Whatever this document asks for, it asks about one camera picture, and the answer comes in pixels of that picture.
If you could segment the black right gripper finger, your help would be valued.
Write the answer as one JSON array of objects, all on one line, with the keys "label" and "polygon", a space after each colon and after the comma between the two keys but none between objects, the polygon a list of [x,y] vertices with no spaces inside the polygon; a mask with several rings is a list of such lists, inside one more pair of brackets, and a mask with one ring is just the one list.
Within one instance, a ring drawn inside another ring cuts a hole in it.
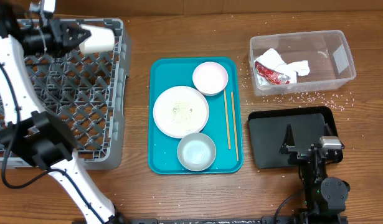
[{"label": "black right gripper finger", "polygon": [[337,135],[334,133],[334,131],[331,129],[330,125],[326,123],[324,125],[324,136],[330,136],[330,137],[336,137]]},{"label": "black right gripper finger", "polygon": [[294,150],[295,150],[295,141],[293,137],[293,131],[291,128],[291,124],[288,123],[286,126],[285,137],[279,152],[280,154],[290,154]]}]

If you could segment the cream plastic cup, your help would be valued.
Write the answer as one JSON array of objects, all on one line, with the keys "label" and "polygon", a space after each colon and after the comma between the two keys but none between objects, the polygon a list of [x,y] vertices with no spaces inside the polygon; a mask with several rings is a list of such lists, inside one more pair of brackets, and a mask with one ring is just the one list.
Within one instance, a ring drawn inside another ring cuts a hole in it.
[{"label": "cream plastic cup", "polygon": [[114,49],[115,35],[111,29],[85,24],[80,27],[91,33],[91,36],[79,45],[82,54],[108,52]]}]

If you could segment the red snack wrapper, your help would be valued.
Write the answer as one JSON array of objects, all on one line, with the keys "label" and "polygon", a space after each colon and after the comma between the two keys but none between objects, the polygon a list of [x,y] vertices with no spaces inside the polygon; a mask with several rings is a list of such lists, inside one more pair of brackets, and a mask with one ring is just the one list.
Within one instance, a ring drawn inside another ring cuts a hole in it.
[{"label": "red snack wrapper", "polygon": [[257,69],[258,74],[271,84],[282,85],[290,83],[290,77],[283,73],[274,71],[258,61],[255,61],[255,68]]}]

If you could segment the white paper napkin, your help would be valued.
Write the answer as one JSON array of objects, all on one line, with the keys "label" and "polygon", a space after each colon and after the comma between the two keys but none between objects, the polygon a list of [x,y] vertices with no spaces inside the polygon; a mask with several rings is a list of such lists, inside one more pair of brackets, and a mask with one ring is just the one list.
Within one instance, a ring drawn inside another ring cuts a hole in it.
[{"label": "white paper napkin", "polygon": [[[255,61],[260,62],[264,66],[285,74],[290,77],[289,84],[297,83],[298,77],[307,76],[310,73],[310,67],[307,60],[299,62],[286,63],[280,56],[280,54],[273,48],[268,49],[261,56],[254,58],[253,67],[255,68]],[[269,83],[265,78],[261,77],[257,72],[258,84],[261,86],[273,85]]]}]

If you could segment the grey small bowl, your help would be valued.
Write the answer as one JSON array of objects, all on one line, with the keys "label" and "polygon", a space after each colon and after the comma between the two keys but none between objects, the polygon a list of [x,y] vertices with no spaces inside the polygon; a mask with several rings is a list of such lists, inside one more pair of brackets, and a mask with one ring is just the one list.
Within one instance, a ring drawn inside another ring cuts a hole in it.
[{"label": "grey small bowl", "polygon": [[208,169],[217,154],[213,140],[203,133],[192,133],[182,138],[177,147],[177,158],[187,170],[200,172]]}]

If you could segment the pink plastic bowl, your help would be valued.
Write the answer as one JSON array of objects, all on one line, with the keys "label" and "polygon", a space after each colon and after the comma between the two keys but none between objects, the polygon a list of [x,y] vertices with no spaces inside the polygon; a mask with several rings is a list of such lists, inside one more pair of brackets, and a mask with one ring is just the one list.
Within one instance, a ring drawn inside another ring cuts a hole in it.
[{"label": "pink plastic bowl", "polygon": [[194,86],[205,96],[219,94],[228,84],[226,69],[217,62],[204,62],[198,65],[192,74]]}]

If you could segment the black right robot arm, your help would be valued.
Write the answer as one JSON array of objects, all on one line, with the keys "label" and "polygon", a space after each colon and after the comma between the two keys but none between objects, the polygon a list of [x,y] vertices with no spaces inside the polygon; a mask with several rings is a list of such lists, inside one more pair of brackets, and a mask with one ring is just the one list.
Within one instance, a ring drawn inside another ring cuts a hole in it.
[{"label": "black right robot arm", "polygon": [[[336,164],[343,159],[344,144],[335,136],[328,124],[324,125],[324,136],[314,143],[308,152],[297,149],[291,124],[287,124],[280,153],[288,154],[288,163],[298,166],[298,175],[303,188],[285,199],[277,208],[273,223],[309,224],[309,223],[347,223],[340,216],[346,209],[346,200],[350,185],[339,178],[329,177],[326,166]],[[303,194],[305,208],[297,209],[289,217],[279,217],[280,210],[290,200]]]}]

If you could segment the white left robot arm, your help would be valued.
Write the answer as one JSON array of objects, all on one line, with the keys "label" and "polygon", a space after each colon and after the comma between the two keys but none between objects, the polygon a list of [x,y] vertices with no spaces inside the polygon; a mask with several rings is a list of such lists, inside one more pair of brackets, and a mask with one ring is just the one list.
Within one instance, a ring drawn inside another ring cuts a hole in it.
[{"label": "white left robot arm", "polygon": [[54,178],[69,194],[87,223],[124,223],[113,202],[104,196],[81,165],[77,142],[67,123],[42,106],[27,72],[26,56],[63,57],[73,49],[83,54],[113,50],[111,29],[68,25],[54,18],[55,2],[29,8],[39,16],[37,26],[22,28],[14,6],[0,1],[0,96],[5,128],[0,143],[42,175]]}]

